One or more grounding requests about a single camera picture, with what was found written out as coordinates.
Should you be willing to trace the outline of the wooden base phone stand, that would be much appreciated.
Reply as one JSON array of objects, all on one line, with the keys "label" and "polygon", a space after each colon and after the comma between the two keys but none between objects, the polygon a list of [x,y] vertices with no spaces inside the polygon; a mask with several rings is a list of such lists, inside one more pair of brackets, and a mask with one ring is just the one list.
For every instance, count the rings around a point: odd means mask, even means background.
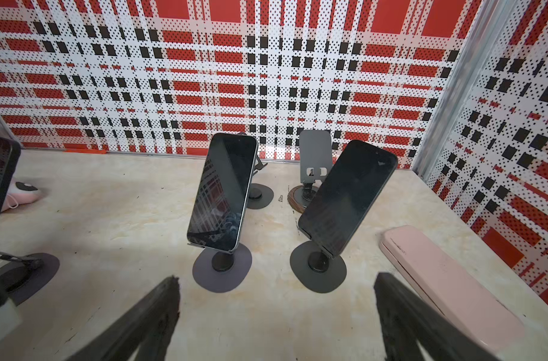
[{"label": "wooden base phone stand", "polygon": [[325,130],[304,130],[299,136],[300,183],[291,189],[287,201],[303,213],[317,194],[316,182],[323,183],[333,167],[332,138]]}]

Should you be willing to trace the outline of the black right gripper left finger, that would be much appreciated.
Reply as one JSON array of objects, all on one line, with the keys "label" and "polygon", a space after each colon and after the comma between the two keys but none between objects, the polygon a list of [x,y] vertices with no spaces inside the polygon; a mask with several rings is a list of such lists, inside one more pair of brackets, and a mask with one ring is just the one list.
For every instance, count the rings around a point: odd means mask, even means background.
[{"label": "black right gripper left finger", "polygon": [[179,278],[169,276],[70,360],[164,360],[180,317]]}]

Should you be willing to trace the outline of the grey stand base corner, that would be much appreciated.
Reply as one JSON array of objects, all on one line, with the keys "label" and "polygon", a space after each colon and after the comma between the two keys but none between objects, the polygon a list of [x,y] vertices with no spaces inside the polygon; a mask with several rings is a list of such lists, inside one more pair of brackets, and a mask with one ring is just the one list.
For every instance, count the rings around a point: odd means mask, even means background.
[{"label": "grey stand base corner", "polygon": [[200,287],[212,293],[236,289],[252,266],[251,251],[239,245],[232,254],[205,248],[194,262],[192,275]]}]

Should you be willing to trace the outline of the pink glasses case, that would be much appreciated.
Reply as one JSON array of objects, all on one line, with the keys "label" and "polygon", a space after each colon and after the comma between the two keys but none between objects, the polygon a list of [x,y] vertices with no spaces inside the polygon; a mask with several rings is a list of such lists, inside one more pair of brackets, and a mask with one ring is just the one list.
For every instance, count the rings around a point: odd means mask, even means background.
[{"label": "pink glasses case", "polygon": [[525,335],[515,314],[417,228],[386,231],[379,248],[428,305],[482,347],[496,353]]}]

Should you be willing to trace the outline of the grey stand near left arm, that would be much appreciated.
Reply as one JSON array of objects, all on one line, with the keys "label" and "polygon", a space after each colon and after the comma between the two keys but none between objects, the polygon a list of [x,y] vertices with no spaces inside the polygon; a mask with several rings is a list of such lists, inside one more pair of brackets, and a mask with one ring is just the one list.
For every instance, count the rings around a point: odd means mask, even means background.
[{"label": "grey stand near left arm", "polygon": [[60,269],[60,260],[51,254],[15,256],[0,251],[0,283],[18,306],[47,285]]}]

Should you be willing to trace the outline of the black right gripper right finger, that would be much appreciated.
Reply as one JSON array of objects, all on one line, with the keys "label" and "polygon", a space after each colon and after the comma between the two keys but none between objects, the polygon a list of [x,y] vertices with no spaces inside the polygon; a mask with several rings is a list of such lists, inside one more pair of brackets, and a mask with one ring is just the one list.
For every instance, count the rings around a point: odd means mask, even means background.
[{"label": "black right gripper right finger", "polygon": [[374,283],[386,360],[495,360],[391,273]]}]

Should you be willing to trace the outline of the dark phone at back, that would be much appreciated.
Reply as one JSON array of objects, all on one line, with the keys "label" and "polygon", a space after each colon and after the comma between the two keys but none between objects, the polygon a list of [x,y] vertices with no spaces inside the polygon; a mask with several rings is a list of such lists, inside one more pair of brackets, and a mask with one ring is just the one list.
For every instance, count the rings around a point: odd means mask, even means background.
[{"label": "dark phone at back", "polygon": [[228,254],[238,247],[256,155],[251,136],[212,137],[187,228],[189,245]]}]

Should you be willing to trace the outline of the grey round phone stand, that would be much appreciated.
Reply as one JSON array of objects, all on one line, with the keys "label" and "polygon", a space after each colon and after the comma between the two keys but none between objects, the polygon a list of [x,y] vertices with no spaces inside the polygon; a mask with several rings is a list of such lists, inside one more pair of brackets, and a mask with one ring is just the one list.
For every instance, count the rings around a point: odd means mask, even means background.
[{"label": "grey round phone stand", "polygon": [[302,243],[292,251],[290,267],[300,283],[315,293],[333,292],[347,276],[343,258],[331,259],[312,241]]}]

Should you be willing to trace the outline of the pink plush toy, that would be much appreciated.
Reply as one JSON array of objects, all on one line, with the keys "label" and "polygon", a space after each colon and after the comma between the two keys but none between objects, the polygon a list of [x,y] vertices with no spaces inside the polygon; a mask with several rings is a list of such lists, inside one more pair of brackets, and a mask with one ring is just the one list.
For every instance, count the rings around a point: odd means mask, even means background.
[{"label": "pink plush toy", "polygon": [[32,204],[40,200],[40,198],[42,198],[40,189],[13,177],[2,206],[2,212],[16,209],[20,205]]}]

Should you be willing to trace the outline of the black smartphone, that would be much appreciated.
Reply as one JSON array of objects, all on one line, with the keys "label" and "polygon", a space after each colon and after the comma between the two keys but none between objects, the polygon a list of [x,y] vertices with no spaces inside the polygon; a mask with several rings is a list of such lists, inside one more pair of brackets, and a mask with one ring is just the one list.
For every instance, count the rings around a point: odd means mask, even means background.
[{"label": "black smartphone", "polygon": [[338,257],[397,167],[395,154],[350,141],[299,218],[299,230],[329,258]]}]

